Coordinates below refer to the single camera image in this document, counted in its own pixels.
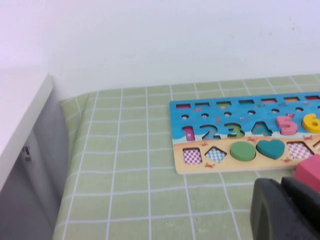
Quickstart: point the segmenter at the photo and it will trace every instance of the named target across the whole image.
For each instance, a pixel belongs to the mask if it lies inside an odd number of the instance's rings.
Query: diamond shaped slot
[[[226,155],[227,155],[226,152],[220,150],[215,146],[210,148],[209,151],[207,151],[205,154],[207,158],[213,160],[215,163],[220,163],[225,158]]]
[[[184,163],[187,165],[198,165],[202,163],[201,152],[199,148],[183,149]]]
[[[308,146],[302,141],[287,142],[290,157],[293,159],[307,159],[314,155]]]

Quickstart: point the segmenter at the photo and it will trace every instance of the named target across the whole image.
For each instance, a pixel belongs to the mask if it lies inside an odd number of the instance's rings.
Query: green number 3
[[[245,132],[242,131],[241,126],[237,123],[226,123],[224,126],[229,128],[228,138],[240,139],[245,136]]]

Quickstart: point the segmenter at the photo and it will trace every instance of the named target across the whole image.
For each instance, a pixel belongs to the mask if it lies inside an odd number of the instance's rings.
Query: green circle piece
[[[237,141],[231,145],[230,154],[239,161],[248,162],[256,157],[256,148],[249,142]]]

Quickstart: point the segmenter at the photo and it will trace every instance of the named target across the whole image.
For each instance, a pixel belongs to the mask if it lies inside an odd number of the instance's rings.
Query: shape sorting puzzle
[[[292,168],[319,153],[320,92],[170,102],[179,174]]]

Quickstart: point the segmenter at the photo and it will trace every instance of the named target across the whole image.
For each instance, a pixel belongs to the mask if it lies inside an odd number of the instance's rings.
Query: gray cabinet
[[[68,132],[53,91],[0,192],[1,240],[50,240],[68,170]]]

